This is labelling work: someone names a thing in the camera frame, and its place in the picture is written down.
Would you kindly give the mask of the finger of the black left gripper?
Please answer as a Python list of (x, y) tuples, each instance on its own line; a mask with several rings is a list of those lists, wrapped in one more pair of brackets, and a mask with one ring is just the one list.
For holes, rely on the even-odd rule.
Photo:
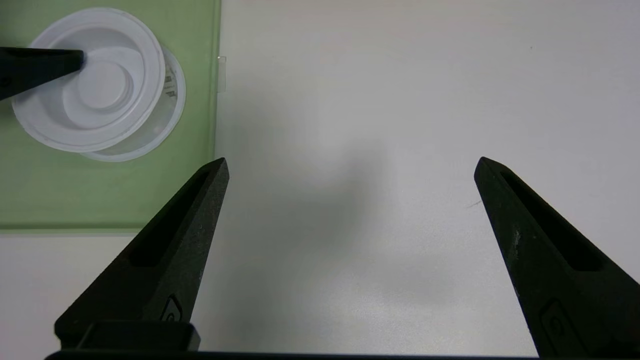
[(0, 100), (80, 71), (86, 54), (77, 49), (0, 48)]

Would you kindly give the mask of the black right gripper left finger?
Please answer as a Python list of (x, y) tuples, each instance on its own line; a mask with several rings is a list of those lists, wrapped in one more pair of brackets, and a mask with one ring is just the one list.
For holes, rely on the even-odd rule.
[(229, 184), (208, 162), (58, 317), (61, 350), (196, 351), (195, 301)]

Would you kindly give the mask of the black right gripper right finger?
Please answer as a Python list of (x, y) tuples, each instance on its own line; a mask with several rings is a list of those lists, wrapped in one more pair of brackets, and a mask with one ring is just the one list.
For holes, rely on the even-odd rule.
[(481, 157), (474, 182), (537, 355), (637, 360), (638, 282), (507, 166)]

